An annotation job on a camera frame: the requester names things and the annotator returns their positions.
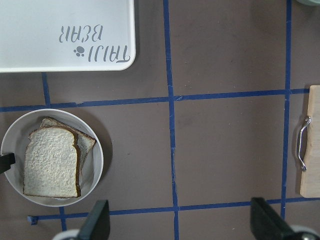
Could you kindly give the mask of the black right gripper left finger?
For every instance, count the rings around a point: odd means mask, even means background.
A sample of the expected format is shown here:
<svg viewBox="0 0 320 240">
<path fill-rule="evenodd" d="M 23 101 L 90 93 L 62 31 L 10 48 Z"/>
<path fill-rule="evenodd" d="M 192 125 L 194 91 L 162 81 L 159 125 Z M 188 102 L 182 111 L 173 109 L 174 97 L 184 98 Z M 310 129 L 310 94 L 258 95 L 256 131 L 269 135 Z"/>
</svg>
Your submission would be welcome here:
<svg viewBox="0 0 320 240">
<path fill-rule="evenodd" d="M 110 209 L 108 200 L 98 200 L 80 228 L 77 240 L 108 240 Z"/>
</svg>

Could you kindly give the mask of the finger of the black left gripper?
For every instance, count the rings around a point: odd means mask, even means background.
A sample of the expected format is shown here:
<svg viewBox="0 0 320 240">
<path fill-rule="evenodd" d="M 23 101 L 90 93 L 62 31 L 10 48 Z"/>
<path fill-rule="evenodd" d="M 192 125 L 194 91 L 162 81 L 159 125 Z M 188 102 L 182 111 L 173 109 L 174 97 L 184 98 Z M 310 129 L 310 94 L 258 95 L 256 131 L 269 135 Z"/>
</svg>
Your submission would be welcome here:
<svg viewBox="0 0 320 240">
<path fill-rule="evenodd" d="M 14 153 L 8 153 L 0 156 L 0 174 L 3 174 L 11 168 L 11 165 L 16 163 Z"/>
</svg>

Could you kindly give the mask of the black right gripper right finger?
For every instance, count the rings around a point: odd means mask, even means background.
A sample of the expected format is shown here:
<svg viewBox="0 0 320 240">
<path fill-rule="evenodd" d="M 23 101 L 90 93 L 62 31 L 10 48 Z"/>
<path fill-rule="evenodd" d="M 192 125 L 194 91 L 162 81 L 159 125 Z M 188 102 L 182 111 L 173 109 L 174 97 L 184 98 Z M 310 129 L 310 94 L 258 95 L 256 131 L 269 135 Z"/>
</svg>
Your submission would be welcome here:
<svg viewBox="0 0 320 240">
<path fill-rule="evenodd" d="M 289 240 L 293 229 L 262 197 L 253 197 L 250 206 L 250 230 L 256 240 Z"/>
</svg>

